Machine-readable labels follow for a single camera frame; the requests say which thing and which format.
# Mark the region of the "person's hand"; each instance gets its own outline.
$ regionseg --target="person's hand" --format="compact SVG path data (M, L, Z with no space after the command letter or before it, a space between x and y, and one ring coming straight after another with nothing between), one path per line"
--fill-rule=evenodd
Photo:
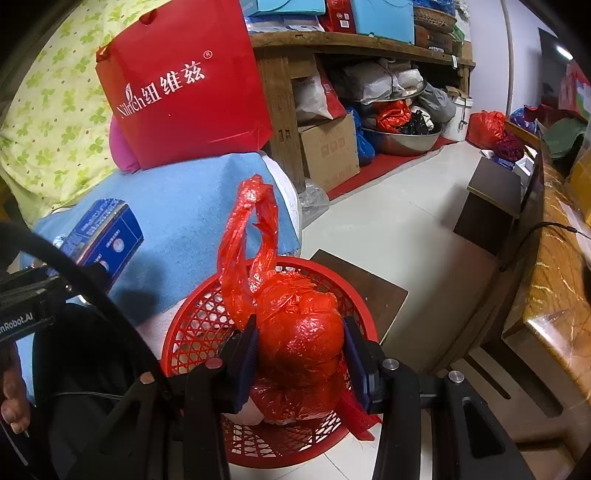
M0 413L14 433L24 432L31 422L31 409L27 400L27 388L22 379L21 359L17 344L0 349L0 371L2 372L2 394Z

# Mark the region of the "red plastic basket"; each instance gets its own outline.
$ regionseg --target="red plastic basket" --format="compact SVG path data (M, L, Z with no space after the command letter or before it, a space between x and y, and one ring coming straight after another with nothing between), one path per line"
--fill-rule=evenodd
M361 296L341 276L310 260L278 257L277 270L299 270L319 291L334 293L343 316L355 318L361 332L377 341L373 318ZM216 356L234 331L220 292L217 274L205 280L179 308L168 330L162 352L162 368L168 376L191 371ZM335 412L320 421L277 426L237 425L222 417L228 461L251 468L281 468L311 460L339 443L348 433Z

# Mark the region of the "white tiled floor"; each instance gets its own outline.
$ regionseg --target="white tiled floor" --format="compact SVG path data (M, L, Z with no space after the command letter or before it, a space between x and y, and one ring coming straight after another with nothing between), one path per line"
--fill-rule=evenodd
M415 369L449 347L495 268L493 256L452 231L479 159L478 150L465 142L447 146L335 202L303 232L303 257L321 248L408 290L384 348ZM421 480L429 480L430 419L421 413ZM369 480L380 429L372 429L374 442L348 435L296 467L232 465L232 479Z

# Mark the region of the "blue towel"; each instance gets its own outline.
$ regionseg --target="blue towel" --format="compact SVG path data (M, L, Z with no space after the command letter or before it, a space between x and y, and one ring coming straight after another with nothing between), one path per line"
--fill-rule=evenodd
M134 174L115 172L75 207L40 219L34 232L53 242L66 236L98 199L127 202L144 233L144 242L113 285L109 296L134 325L168 310L216 271L217 247L242 180L259 173L274 186L279 206L280 255L300 247L283 197L260 155L230 154L186 161ZM247 226L246 256L254 257L261 236ZM31 264L22 255L21 266ZM23 374L33 396L32 336L19 341Z

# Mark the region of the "red carpet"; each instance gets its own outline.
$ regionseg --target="red carpet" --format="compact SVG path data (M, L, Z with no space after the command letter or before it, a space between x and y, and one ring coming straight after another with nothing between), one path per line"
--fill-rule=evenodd
M452 143L456 142L453 140L448 140L447 138L439 137L430 151L437 150L438 148ZM352 190L355 190L357 187L361 187L361 185L365 185L367 182L375 180L389 171L399 167L400 165L414 160L415 158L422 157L423 155L424 154L417 155L415 157L397 157L395 155L385 155L383 153L378 153L375 156L373 162L371 162L367 167L361 167L361 171L355 177L352 177L346 182L341 183L338 187L335 187L331 191L327 192L329 199L334 200L345 193L349 193Z

